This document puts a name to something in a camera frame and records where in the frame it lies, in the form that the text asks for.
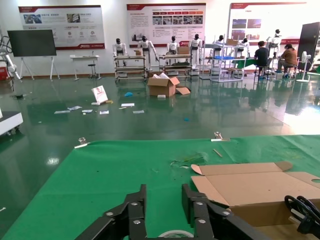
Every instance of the black monitor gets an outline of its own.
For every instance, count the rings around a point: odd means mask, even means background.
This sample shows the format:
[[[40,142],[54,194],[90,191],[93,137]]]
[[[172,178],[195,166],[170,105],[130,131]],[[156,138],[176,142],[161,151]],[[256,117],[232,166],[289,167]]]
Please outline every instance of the black monitor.
[[[8,31],[15,57],[56,56],[52,30]]]

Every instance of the wall poster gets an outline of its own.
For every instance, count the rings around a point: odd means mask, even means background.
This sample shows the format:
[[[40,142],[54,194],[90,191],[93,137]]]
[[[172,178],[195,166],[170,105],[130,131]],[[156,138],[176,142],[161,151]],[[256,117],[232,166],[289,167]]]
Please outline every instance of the wall poster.
[[[127,4],[130,48],[145,35],[155,47],[166,47],[175,36],[180,46],[199,34],[205,37],[205,3]]]
[[[57,50],[104,49],[100,5],[19,6],[24,30],[51,29]]]
[[[280,30],[281,44],[299,44],[306,2],[231,3],[228,37],[258,43]]]

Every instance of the green tabletop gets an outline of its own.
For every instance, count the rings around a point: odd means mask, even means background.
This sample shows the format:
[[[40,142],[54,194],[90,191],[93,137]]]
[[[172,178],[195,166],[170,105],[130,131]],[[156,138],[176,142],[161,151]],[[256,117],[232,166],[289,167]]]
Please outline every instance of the green tabletop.
[[[237,66],[236,66],[237,69],[243,69],[250,65],[255,65],[257,63],[257,60],[254,60],[253,58],[248,58],[246,61],[242,60],[242,61],[235,61],[235,62],[237,63]]]
[[[292,171],[320,177],[319,146],[320,135],[93,142],[70,153],[3,239],[73,240],[140,184],[147,184],[149,237],[170,230],[193,233],[183,212],[181,185],[190,184],[194,173],[173,161],[196,153],[207,164],[290,161]]]

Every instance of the red box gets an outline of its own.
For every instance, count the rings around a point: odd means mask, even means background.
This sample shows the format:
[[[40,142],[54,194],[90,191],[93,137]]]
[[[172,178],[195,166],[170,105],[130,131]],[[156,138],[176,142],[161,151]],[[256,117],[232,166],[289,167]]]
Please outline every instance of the red box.
[[[7,68],[5,66],[0,67],[0,81],[6,80],[8,77]]]

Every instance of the reflective floor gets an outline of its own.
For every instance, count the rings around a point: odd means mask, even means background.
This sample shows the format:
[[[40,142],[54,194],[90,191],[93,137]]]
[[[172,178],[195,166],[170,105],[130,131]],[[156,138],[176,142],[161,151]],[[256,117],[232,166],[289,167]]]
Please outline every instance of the reflective floor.
[[[91,88],[103,85],[113,104],[91,106]],[[290,80],[215,83],[193,78],[181,81],[190,95],[166,99],[149,96],[140,80],[112,77],[99,81],[82,78],[24,80],[16,85],[23,100],[12,97],[11,88],[0,84],[2,111],[21,111],[21,133],[0,136],[0,238],[21,214],[50,174],[65,159],[78,139],[166,140],[224,138],[255,135],[320,134],[320,81]],[[133,96],[125,97],[131,92]],[[135,107],[119,109],[122,103]],[[81,106],[81,109],[54,114]],[[109,110],[100,115],[99,111]],[[144,110],[134,114],[133,111]]]

